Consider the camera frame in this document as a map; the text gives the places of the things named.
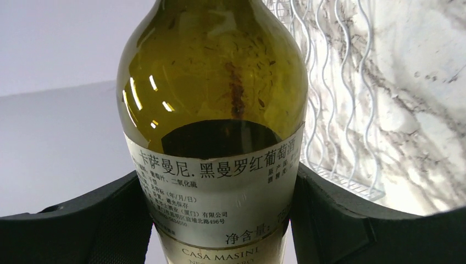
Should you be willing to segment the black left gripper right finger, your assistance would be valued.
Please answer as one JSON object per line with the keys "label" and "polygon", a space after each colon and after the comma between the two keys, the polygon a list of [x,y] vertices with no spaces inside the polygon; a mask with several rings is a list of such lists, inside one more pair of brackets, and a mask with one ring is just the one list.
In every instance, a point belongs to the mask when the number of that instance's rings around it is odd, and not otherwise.
{"label": "black left gripper right finger", "polygon": [[298,263],[465,263],[465,208],[417,216],[365,200],[299,165]]}

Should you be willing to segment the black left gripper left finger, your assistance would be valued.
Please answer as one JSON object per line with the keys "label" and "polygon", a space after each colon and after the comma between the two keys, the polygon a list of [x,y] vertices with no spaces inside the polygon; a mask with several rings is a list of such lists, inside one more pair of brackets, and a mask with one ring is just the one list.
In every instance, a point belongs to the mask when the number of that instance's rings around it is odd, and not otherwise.
{"label": "black left gripper left finger", "polygon": [[1,263],[144,263],[152,219],[137,174],[1,218]]}

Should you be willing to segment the green wine bottle white label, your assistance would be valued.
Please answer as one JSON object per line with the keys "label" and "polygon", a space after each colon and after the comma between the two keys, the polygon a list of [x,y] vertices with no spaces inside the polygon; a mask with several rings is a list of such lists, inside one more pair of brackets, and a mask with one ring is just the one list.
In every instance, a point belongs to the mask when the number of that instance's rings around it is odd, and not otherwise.
{"label": "green wine bottle white label", "polygon": [[116,95],[168,263],[282,263],[308,81],[262,1],[156,1]]}

